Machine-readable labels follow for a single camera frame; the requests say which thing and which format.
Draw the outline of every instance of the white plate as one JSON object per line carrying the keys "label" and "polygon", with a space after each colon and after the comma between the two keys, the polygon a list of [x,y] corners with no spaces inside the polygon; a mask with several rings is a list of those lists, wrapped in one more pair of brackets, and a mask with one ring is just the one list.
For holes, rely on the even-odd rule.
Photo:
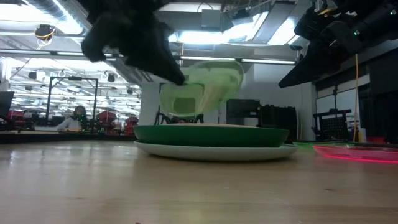
{"label": "white plate", "polygon": [[196,147],[146,144],[139,141],[136,141],[136,146],[157,156],[202,161],[264,161],[287,157],[298,149],[297,146],[288,144],[281,147]]}

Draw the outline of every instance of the pink plate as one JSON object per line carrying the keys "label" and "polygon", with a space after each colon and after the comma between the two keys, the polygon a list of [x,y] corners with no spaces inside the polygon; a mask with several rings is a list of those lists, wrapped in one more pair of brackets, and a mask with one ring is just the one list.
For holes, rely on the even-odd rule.
{"label": "pink plate", "polygon": [[398,163],[398,149],[393,148],[362,146],[314,146],[314,148],[323,156],[337,159]]}

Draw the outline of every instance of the table surface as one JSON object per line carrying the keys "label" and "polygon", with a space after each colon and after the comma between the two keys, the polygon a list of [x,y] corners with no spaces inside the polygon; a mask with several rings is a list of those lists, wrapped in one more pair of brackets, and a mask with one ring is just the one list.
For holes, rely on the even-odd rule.
{"label": "table surface", "polygon": [[2,224],[398,223],[398,164],[312,151],[190,162],[106,141],[0,149]]}

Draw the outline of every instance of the green plastic bowl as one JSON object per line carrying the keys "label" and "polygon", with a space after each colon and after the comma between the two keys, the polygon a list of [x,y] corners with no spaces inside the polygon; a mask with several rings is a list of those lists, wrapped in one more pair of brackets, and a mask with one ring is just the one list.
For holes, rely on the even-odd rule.
{"label": "green plastic bowl", "polygon": [[314,150],[313,146],[354,146],[350,143],[337,142],[293,142],[293,145],[305,150]]}
{"label": "green plastic bowl", "polygon": [[203,147],[279,147],[289,130],[225,124],[135,126],[138,140],[148,144]]}

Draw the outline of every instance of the red machine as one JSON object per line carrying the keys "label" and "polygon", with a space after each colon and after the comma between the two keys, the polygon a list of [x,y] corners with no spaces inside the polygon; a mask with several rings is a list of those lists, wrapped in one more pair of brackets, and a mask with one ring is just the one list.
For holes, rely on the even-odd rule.
{"label": "red machine", "polygon": [[13,125],[17,127],[25,126],[26,124],[23,111],[10,110],[8,111],[6,118],[13,121]]}
{"label": "red machine", "polygon": [[135,125],[138,125],[138,118],[136,118],[135,116],[131,116],[124,122],[124,134],[133,135]]}
{"label": "red machine", "polygon": [[99,119],[99,130],[105,134],[118,134],[117,130],[115,130],[114,122],[118,117],[114,113],[115,110],[110,108],[105,108],[105,111],[97,115]]}

